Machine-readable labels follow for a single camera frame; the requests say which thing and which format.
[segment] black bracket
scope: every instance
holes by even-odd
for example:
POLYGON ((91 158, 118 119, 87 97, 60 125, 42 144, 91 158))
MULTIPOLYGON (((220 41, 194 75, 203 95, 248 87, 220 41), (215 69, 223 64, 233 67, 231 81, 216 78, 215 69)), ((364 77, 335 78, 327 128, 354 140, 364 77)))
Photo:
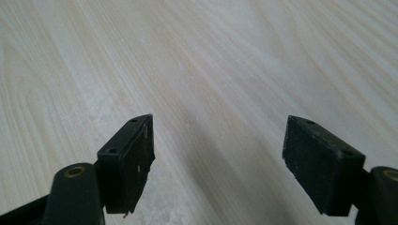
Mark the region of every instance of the black bracket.
POLYGON ((0 217, 0 224, 104 224, 108 214, 133 213, 155 159, 153 118, 128 121, 98 151, 98 161, 60 170, 51 193, 0 217))
POLYGON ((365 155, 317 123, 289 116, 283 159, 319 213, 346 217, 354 204, 358 225, 398 224, 398 171, 366 172, 365 155))

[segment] black rubber pad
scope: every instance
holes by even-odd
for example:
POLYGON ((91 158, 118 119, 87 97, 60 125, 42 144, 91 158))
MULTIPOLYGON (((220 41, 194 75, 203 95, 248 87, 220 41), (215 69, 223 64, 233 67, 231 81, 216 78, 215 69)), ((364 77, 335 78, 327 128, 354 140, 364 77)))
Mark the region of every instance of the black rubber pad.
POLYGON ((365 155, 317 123, 289 116, 283 159, 321 214, 348 215, 365 155))
POLYGON ((97 155, 101 199, 107 213, 133 213, 155 159, 152 115, 128 121, 97 155))

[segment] wooden table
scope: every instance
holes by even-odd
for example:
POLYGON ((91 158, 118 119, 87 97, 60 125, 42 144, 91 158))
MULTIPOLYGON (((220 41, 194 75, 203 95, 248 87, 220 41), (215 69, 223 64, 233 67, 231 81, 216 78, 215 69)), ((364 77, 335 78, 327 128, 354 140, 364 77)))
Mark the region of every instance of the wooden table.
POLYGON ((153 113, 136 212, 107 224, 353 224, 282 159, 289 114, 398 167, 393 0, 2 1, 0 214, 153 113))

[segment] screw hole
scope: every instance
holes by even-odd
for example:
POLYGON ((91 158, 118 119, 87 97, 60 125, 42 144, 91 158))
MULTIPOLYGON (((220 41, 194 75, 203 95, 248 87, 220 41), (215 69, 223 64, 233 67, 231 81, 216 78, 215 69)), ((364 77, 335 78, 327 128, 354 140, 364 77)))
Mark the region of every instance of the screw hole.
POLYGON ((76 166, 76 167, 72 167, 72 168, 68 169, 67 171, 65 171, 64 175, 67 178, 72 178, 72 177, 81 175, 82 173, 84 173, 84 171, 85 171, 85 167, 76 166))
POLYGON ((117 149, 115 149, 115 148, 110 148, 110 149, 108 149, 108 152, 109 152, 109 153, 116 153, 116 152, 117 152, 117 149))

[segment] black clamp jaw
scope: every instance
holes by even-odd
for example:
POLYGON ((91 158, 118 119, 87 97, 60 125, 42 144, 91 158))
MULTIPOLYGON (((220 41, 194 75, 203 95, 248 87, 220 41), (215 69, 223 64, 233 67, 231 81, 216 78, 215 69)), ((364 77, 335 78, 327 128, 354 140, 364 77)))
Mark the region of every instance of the black clamp jaw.
POLYGON ((317 123, 289 116, 283 159, 319 213, 346 217, 354 204, 357 225, 398 224, 398 171, 366 172, 365 155, 317 123))
POLYGON ((0 224, 105 224, 108 214, 133 213, 155 159, 152 115, 128 121, 93 164, 60 170, 51 193, 0 217, 0 224))

